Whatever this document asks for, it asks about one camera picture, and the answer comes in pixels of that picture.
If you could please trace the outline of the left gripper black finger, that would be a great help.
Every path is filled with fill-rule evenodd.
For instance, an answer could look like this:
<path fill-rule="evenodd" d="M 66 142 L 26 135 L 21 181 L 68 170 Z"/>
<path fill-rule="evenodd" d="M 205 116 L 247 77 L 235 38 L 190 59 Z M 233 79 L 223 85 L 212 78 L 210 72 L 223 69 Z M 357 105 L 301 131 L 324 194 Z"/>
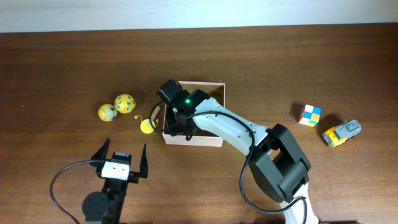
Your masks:
<path fill-rule="evenodd" d="M 110 144 L 110 138 L 107 138 L 104 144 L 91 157 L 90 165 L 93 167 L 101 167 L 106 162 L 106 155 Z"/>
<path fill-rule="evenodd" d="M 146 144 L 144 144 L 143 150 L 142 150 L 142 156 L 141 156 L 141 161 L 139 164 L 139 177 L 146 179 L 148 177 L 149 173 L 149 166 L 147 162 L 147 149 L 146 149 Z"/>

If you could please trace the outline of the yellow grey mixer truck toy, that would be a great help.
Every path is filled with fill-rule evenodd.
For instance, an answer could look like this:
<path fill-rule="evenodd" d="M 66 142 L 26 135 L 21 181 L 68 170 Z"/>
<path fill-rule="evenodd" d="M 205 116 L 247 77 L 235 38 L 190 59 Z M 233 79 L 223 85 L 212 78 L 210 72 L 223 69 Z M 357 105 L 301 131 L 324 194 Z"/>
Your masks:
<path fill-rule="evenodd" d="M 362 130 L 361 124 L 356 119 L 349 119 L 343 123 L 326 130 L 322 137 L 331 148 L 336 148 L 352 140 Z"/>

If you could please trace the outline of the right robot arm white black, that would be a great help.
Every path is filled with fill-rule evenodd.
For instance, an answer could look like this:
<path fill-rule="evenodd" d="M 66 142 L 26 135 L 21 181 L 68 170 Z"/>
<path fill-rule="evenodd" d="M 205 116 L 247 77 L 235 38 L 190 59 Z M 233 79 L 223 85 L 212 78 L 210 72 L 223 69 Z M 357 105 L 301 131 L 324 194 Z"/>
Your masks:
<path fill-rule="evenodd" d="M 222 106 L 209 93 L 183 89 L 173 79 L 157 95 L 168 107 L 165 131 L 191 140 L 197 130 L 212 133 L 243 153 L 245 162 L 239 178 L 243 199 L 256 211 L 269 211 L 252 203 L 244 191 L 244 175 L 251 171 L 257 186 L 279 203 L 286 223 L 319 223 L 308 195 L 311 164 L 292 133 L 283 125 L 273 128 L 250 122 Z"/>

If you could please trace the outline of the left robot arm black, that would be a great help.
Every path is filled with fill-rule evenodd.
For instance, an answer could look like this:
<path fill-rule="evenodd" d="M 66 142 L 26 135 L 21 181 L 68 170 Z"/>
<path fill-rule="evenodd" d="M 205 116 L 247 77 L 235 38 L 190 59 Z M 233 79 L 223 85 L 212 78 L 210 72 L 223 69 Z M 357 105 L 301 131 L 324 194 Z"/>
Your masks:
<path fill-rule="evenodd" d="M 132 156 L 128 153 L 114 152 L 106 158 L 110 139 L 91 157 L 90 165 L 96 168 L 96 174 L 104 179 L 103 188 L 86 196 L 82 203 L 85 223 L 119 223 L 124 199 L 129 184 L 138 184 L 140 179 L 148 177 L 146 147 L 143 147 L 139 171 L 131 171 Z"/>

